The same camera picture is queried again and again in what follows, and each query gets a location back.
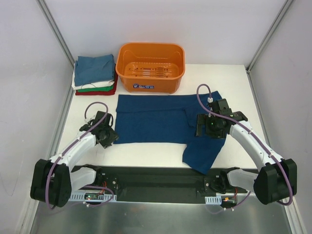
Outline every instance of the blue label on basket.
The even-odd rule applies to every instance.
[[[133,87],[140,88],[140,89],[154,89],[153,85],[139,85],[139,84],[133,84]]]

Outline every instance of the folded blue cloth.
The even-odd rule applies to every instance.
[[[221,99],[218,92],[213,92],[212,95],[215,100]],[[207,103],[207,98],[208,94],[200,95],[203,103]],[[114,144],[187,144],[183,152],[183,162],[203,174],[211,168],[225,142],[224,139],[195,136],[197,114],[206,114],[196,95],[119,95],[116,112],[115,131],[119,139]]]
[[[78,56],[75,62],[75,86],[114,80],[114,72],[113,55],[97,58]]]

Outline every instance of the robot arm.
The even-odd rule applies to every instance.
[[[49,203],[51,205],[58,207],[64,206],[70,198],[72,191],[76,191],[86,185],[101,186],[103,175],[100,167],[83,165],[79,170],[75,172],[71,171],[84,154],[96,144],[100,143],[103,148],[107,148],[118,139],[118,135],[111,128],[111,125],[109,125],[112,118],[111,114],[107,114],[101,124],[80,139],[86,131],[103,118],[104,114],[104,112],[98,111],[95,119],[83,125],[76,138],[64,148],[67,149],[77,139],[79,140],[79,142],[63,154],[53,171],[54,176],[51,178],[49,186]],[[32,199],[45,201],[45,185],[47,183],[48,173],[60,156],[55,155],[49,160],[40,159],[36,163],[30,192]]]
[[[250,129],[258,138],[259,136],[253,131],[248,119],[241,112],[232,112],[226,99],[214,101],[209,104],[213,112],[219,115],[230,117],[240,124]],[[197,116],[197,136],[201,135],[202,126],[205,126],[205,134],[213,138],[225,138],[230,134],[246,150],[252,158],[259,174],[246,172],[240,168],[229,168],[223,170],[219,180],[211,184],[211,188],[216,192],[226,193],[226,190],[232,187],[240,187],[255,193],[257,198],[263,204],[272,203],[289,197],[289,189],[285,179],[276,162],[271,155],[282,165],[288,180],[290,182],[293,195],[297,192],[297,166],[292,159],[283,159],[271,149],[263,140],[260,142],[271,152],[268,154],[259,142],[246,131],[242,126],[233,121],[221,117],[200,114]]]

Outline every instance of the orange plastic bin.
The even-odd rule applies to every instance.
[[[174,93],[185,72],[184,50],[168,43],[128,43],[121,47],[116,72],[129,92]]]

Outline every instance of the white table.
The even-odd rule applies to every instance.
[[[264,139],[254,98],[243,65],[199,65],[186,64],[185,75],[181,85],[173,95],[195,94],[196,88],[202,83],[210,86],[212,91],[218,90],[226,98],[233,111],[242,111],[249,119],[254,130]],[[207,93],[205,87],[200,93]],[[150,95],[153,93],[129,93],[118,81],[116,94],[113,96],[74,96],[64,131],[59,145],[63,149],[85,124],[84,110],[94,101],[101,101],[108,105],[109,113],[116,119],[116,107],[119,94]],[[93,105],[87,117],[92,117],[98,110],[105,111],[105,107]],[[78,165],[93,164],[100,166],[132,166],[132,167],[176,167],[188,168],[182,163],[185,144],[173,143],[132,143],[113,145],[103,149],[101,145],[88,151]],[[228,136],[224,147],[217,156],[213,168],[256,168],[254,162],[245,150],[231,136]]]

